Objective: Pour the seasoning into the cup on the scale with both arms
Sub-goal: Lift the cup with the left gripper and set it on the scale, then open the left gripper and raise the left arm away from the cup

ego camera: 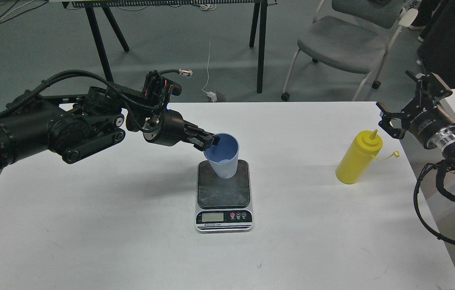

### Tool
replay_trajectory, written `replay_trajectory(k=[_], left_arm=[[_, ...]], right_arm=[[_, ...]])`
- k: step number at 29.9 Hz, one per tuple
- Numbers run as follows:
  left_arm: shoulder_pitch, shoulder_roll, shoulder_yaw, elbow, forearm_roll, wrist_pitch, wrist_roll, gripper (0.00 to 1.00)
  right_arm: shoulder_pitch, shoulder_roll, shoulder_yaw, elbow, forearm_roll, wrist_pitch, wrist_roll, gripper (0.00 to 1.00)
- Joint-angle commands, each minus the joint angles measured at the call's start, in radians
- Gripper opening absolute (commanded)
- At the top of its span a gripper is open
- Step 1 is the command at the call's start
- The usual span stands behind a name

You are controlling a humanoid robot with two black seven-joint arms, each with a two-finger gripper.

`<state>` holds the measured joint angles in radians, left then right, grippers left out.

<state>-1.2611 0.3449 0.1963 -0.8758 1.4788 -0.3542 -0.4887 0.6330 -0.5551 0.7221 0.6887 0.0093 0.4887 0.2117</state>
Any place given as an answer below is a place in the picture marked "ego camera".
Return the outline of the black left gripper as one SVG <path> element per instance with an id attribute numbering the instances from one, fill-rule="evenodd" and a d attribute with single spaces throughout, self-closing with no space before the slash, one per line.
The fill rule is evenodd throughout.
<path id="1" fill-rule="evenodd" d="M 197 125 L 184 121 L 183 116 L 174 110 L 168 110 L 163 115 L 156 130 L 144 133 L 145 141 L 157 145 L 174 146 L 183 141 L 193 144 L 199 151 L 206 151 L 211 146 L 217 146 L 220 137 L 203 130 Z"/>

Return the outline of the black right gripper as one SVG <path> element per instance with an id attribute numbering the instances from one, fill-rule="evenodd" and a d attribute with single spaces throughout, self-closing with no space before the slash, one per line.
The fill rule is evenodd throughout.
<path id="1" fill-rule="evenodd" d="M 405 72 L 416 83 L 414 98 L 401 110 L 389 112 L 383 103 L 375 104 L 381 111 L 378 122 L 390 137 L 403 139 L 409 132 L 426 150 L 443 150 L 455 142 L 455 120 L 441 106 L 441 100 L 453 94 L 452 89 L 435 73 Z M 392 120 L 401 120 L 401 128 Z"/>

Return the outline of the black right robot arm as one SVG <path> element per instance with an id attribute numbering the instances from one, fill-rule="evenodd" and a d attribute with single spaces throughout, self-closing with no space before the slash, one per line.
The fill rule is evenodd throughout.
<path id="1" fill-rule="evenodd" d="M 377 102 L 381 111 L 379 126 L 392 138 L 403 139 L 406 133 L 426 149 L 439 148 L 443 159 L 437 163 L 427 163 L 416 179 L 413 192 L 414 209 L 419 221 L 437 239 L 455 245 L 455 240 L 431 228 L 423 219 L 418 194 L 424 177 L 436 170 L 435 187 L 446 199 L 455 202 L 455 119 L 442 107 L 441 100 L 452 95 L 452 89 L 435 73 L 406 75 L 416 84 L 415 95 L 400 111 L 390 112 Z"/>

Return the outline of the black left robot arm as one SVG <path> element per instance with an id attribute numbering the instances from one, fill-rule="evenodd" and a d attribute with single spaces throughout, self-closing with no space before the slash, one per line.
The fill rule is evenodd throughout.
<path id="1" fill-rule="evenodd" d="M 0 170 L 46 150 L 74 164 L 120 143 L 126 136 L 123 124 L 158 145 L 183 141 L 199 151 L 218 145 L 219 137 L 168 109 L 170 97 L 180 95 L 182 86 L 164 77 L 167 73 L 170 70 L 149 72 L 141 91 L 82 70 L 63 71 L 43 80 L 0 112 Z M 95 79 L 105 87 L 91 87 L 86 94 L 41 94 L 74 77 Z"/>

